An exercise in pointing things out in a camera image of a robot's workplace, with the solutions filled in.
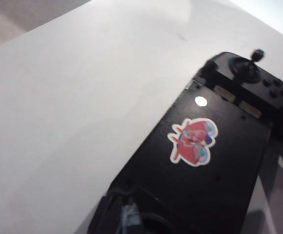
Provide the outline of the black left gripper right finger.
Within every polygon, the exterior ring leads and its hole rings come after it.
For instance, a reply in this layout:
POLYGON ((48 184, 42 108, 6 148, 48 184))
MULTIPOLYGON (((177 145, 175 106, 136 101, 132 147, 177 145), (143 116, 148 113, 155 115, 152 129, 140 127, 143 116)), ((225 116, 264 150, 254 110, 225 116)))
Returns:
POLYGON ((129 197, 126 204, 121 208, 120 218, 121 234, 142 234, 143 223, 138 206, 132 197, 129 197))

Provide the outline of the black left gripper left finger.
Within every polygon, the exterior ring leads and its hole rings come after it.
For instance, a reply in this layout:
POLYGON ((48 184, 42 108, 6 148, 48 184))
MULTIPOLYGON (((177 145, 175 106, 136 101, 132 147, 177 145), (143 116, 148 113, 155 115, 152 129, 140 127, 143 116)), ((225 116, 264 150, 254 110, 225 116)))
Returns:
POLYGON ((117 234, 123 198, 125 193, 120 188, 108 190, 100 199, 88 226, 89 234, 117 234))

